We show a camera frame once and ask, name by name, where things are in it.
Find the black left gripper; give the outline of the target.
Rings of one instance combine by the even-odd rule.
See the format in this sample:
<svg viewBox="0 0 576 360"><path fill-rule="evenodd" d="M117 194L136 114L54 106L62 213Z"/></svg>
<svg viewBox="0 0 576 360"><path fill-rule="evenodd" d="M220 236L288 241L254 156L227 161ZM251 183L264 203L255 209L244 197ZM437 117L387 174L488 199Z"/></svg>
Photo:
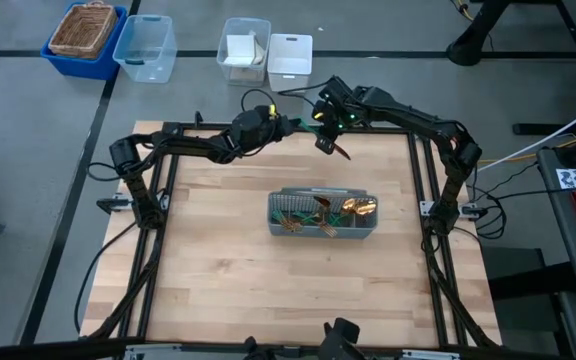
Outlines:
<svg viewBox="0 0 576 360"><path fill-rule="evenodd" d="M231 150L257 150L294 133L296 119L281 119L270 106L256 106L241 112L226 131L226 145Z"/></svg>

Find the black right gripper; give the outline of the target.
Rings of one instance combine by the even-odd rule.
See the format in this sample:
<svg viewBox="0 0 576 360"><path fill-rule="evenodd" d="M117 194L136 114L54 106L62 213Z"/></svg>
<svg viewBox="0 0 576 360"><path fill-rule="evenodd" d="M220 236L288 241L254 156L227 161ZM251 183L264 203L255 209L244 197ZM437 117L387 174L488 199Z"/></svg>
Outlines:
<svg viewBox="0 0 576 360"><path fill-rule="evenodd" d="M336 75L325 83L312 111L312 118L319 123L319 135L338 136L343 129L361 122L356 111L346 105L351 95L351 88Z"/></svg>

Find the grey plastic cutlery basket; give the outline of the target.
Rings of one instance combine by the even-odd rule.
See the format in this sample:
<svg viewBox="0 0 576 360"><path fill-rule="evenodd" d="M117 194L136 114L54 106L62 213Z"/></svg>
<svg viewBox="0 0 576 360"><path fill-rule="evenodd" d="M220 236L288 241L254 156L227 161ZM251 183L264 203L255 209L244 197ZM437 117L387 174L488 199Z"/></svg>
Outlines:
<svg viewBox="0 0 576 360"><path fill-rule="evenodd" d="M318 225L302 225L294 215L295 212L315 213L318 204L313 199L314 196L325 197L331 202L327 222L338 232L334 238L364 239L377 227L378 200L366 190L285 187L271 192L267 198L267 223L270 233L274 236L331 238ZM358 201L375 199L377 210L366 216L360 216L356 212L342 214L342 205L349 198L356 198Z"/></svg>

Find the white plastic bin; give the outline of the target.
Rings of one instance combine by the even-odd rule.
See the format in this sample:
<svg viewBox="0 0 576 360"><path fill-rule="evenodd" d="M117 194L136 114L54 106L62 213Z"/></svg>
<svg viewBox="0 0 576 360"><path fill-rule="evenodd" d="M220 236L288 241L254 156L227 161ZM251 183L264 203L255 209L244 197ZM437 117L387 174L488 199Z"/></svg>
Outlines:
<svg viewBox="0 0 576 360"><path fill-rule="evenodd" d="M280 92L306 87L312 73L312 58L311 35L272 34L267 61L270 89Z"/></svg>

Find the clear plastic bin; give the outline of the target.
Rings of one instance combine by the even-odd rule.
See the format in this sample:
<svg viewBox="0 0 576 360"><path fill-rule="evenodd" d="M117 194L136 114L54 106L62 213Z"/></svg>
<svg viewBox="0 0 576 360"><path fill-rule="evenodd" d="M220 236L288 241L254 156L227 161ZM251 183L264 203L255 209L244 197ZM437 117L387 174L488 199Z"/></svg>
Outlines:
<svg viewBox="0 0 576 360"><path fill-rule="evenodd" d="M227 55L226 37L228 35L247 35L249 33L256 35L258 43L265 50L265 57L262 63L245 67L224 64L223 61ZM259 87L264 84L270 35L271 23L266 19L232 17L226 20L217 50L216 61L230 85Z"/></svg>

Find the white cardboard box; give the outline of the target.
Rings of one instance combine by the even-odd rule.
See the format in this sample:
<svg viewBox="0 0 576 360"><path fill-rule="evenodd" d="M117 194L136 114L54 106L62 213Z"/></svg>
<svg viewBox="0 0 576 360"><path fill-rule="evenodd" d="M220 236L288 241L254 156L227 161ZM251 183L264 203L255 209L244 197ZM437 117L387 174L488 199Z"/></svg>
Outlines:
<svg viewBox="0 0 576 360"><path fill-rule="evenodd" d="M265 50L257 41L254 33L247 35L228 35L226 37L227 55L223 63L229 66L245 67L260 65Z"/></svg>

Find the black stand foot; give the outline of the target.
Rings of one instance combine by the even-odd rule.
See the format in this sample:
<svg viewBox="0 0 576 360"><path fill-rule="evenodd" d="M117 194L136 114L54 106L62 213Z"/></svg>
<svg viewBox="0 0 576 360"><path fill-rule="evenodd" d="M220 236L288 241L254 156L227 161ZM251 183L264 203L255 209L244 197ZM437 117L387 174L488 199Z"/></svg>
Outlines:
<svg viewBox="0 0 576 360"><path fill-rule="evenodd" d="M448 59L460 66L473 66L482 59L482 47L490 31L508 6L507 0L482 0L476 15L467 15L463 0L450 0L457 11L470 21L464 32L446 49Z"/></svg>

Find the blue plastic bin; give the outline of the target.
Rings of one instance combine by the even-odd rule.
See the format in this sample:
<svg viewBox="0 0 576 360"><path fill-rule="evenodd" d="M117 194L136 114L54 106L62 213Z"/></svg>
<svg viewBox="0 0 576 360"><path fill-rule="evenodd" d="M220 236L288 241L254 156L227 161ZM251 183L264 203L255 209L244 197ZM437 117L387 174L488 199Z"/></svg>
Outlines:
<svg viewBox="0 0 576 360"><path fill-rule="evenodd" d="M118 16L117 24L109 34L108 40L96 59L90 60L55 55L49 49L49 41L46 41L41 48L40 56L48 60L64 76L96 80L111 79L119 68L119 64L113 60L113 52L128 17L128 10L125 7L115 6L114 9Z"/></svg>

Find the brown wicker basket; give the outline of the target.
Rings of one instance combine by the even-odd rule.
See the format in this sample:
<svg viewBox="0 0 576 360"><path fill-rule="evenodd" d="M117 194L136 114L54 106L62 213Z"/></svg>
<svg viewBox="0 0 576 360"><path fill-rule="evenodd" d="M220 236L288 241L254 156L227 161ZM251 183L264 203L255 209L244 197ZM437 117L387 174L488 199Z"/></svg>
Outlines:
<svg viewBox="0 0 576 360"><path fill-rule="evenodd" d="M97 59L117 21L115 7L102 0L74 4L60 21L48 48L59 56Z"/></svg>

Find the black furniture base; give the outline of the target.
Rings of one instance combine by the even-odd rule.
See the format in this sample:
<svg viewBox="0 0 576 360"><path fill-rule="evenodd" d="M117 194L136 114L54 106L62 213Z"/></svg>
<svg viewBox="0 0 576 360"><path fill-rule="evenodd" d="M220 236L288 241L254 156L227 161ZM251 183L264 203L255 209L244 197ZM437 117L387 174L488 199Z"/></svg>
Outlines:
<svg viewBox="0 0 576 360"><path fill-rule="evenodd" d="M539 249L485 247L482 255L505 344L576 357L576 276Z"/></svg>

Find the black crossbar silver brackets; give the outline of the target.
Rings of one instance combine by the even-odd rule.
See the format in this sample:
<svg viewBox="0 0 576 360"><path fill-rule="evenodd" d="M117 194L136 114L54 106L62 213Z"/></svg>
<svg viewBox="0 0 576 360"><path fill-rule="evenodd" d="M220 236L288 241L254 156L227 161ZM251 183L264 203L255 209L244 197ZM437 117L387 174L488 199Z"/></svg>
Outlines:
<svg viewBox="0 0 576 360"><path fill-rule="evenodd" d="M279 357L297 359L308 355L317 358L317 351L320 345L304 349L288 349L283 346L258 346L264 352L266 360L276 360ZM55 343L3 346L0 347L0 360L99 360L126 355L143 355L156 350L180 353L190 352L193 349L192 346L183 344L146 343L143 339L136 337L82 339ZM559 356L518 352L501 347L479 348L448 345L431 350L403 348L395 348L393 350L357 349L363 353L365 360L376 360L375 357L377 355L391 357L393 360L570 360ZM215 351L218 353L233 351L242 353L244 357L246 355L244 345L240 348L217 347Z"/></svg>

